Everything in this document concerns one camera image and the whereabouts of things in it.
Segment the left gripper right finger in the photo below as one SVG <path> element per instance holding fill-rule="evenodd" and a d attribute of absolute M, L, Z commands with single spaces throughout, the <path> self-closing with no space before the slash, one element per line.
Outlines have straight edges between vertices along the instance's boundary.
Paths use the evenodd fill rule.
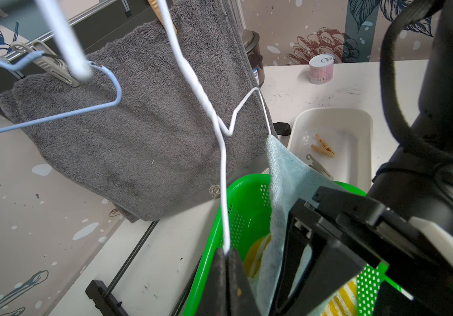
<path fill-rule="evenodd" d="M 228 253 L 228 315 L 260 316 L 239 252 Z"/>

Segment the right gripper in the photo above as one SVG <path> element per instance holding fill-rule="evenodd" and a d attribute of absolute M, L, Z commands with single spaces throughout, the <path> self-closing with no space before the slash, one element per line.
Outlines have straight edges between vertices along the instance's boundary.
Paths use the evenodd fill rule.
<path fill-rule="evenodd" d="M 292 207 L 271 315 L 306 315 L 385 263 L 400 290 L 379 288 L 375 315 L 453 315 L 453 268 L 419 230 L 382 203 L 321 187 Z"/>

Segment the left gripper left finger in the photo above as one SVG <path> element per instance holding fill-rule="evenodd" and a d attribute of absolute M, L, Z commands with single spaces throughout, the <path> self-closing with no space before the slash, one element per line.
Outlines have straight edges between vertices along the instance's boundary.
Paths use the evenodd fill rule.
<path fill-rule="evenodd" d="M 228 315 L 228 262 L 221 248 L 214 253 L 195 315 Z"/>

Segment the yellow striped towel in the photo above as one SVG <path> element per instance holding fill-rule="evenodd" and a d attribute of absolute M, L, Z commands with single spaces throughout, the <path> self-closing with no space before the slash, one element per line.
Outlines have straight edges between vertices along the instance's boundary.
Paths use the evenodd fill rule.
<path fill-rule="evenodd" d="M 262 262 L 263 252 L 271 241 L 268 234 L 251 245 L 244 259 L 243 266 L 250 282 L 251 289 L 256 294 L 256 286 L 259 280 L 259 269 Z M 358 288 L 354 277 L 346 283 L 323 308 L 321 315 L 358 315 Z"/>

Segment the light blue towel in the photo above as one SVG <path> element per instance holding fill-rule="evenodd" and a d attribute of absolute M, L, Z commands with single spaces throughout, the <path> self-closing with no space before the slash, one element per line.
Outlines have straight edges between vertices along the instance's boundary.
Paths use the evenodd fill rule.
<path fill-rule="evenodd" d="M 289 152 L 274 136 L 266 141 L 271 175 L 271 241 L 261 258 L 255 301 L 262 315 L 268 315 L 282 267 L 286 228 L 290 210 L 298 199 L 317 206 L 313 196 L 321 186 L 344 191 Z"/>

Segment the white wire hanger front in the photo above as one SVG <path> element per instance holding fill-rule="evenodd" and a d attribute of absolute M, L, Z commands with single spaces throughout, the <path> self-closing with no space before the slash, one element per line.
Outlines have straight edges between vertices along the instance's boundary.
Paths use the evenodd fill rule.
<path fill-rule="evenodd" d="M 163 4 L 160 4 L 160 7 L 163 9 L 163 5 L 167 5 L 167 2 L 164 1 Z M 110 107 L 115 107 L 120 104 L 122 99 L 122 88 L 114 76 L 114 74 L 106 67 L 99 66 L 92 61 L 85 59 L 84 54 L 79 52 L 78 41 L 76 36 L 72 34 L 71 27 L 66 25 L 64 18 L 61 14 L 57 13 L 58 5 L 52 1 L 38 1 L 37 6 L 39 10 L 44 14 L 44 17 L 47 22 L 51 24 L 51 28 L 55 32 L 55 38 L 59 42 L 60 49 L 64 53 L 64 60 L 70 64 L 71 69 L 73 70 L 74 75 L 79 80 L 89 80 L 93 75 L 92 70 L 95 68 L 98 71 L 106 74 L 110 81 L 113 83 L 113 86 L 116 91 L 116 99 L 112 102 L 102 103 L 100 105 L 94 105 L 83 109 L 78 109 L 74 111 L 69 111 L 65 113 L 60 113 L 52 115 L 49 117 L 38 118 L 32 121 L 21 123 L 18 125 L 19 128 L 33 126 L 41 123 L 56 121 L 58 119 L 64 119 L 68 117 L 77 116 L 80 114 L 98 111 L 102 109 L 107 109 Z M 179 66 L 181 73 L 189 84 L 192 92 L 196 96 L 199 104 L 202 109 L 209 117 L 212 122 L 213 130 L 216 135 L 218 146 L 221 153 L 221 162 L 220 162 L 220 193 L 221 193 L 221 218 L 222 218 L 222 235 L 223 235 L 223 245 L 222 250 L 225 255 L 228 255 L 231 249 L 231 237 L 230 237 L 230 225 L 228 218 L 228 203 L 226 197 L 226 163 L 227 163 L 227 153 L 226 145 L 223 136 L 231 136 L 234 133 L 236 118 L 238 113 L 243 108 L 244 104 L 247 102 L 249 97 L 253 93 L 257 93 L 259 98 L 262 99 L 263 96 L 259 87 L 252 88 L 241 100 L 238 106 L 234 109 L 230 121 L 230 126 L 226 126 L 221 118 L 217 115 L 211 101 L 209 100 L 206 92 L 204 91 L 199 79 L 189 64 L 188 60 L 183 56 L 180 45 L 178 43 L 177 35 L 171 30 L 170 26 L 164 26 L 164 29 L 167 34 L 174 58 Z"/>

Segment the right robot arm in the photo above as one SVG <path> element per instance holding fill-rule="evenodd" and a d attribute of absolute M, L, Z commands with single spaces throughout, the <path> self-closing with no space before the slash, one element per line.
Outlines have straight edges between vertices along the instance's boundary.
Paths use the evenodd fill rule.
<path fill-rule="evenodd" d="M 406 122 L 397 98 L 394 51 L 401 31 L 440 17 L 419 98 Z M 414 1 L 381 46 L 384 118 L 398 142 L 365 196 L 336 188 L 297 161 L 272 176 L 284 230 L 269 315 L 320 312 L 366 265 L 385 263 L 402 292 L 379 288 L 375 315 L 453 315 L 453 1 Z"/>

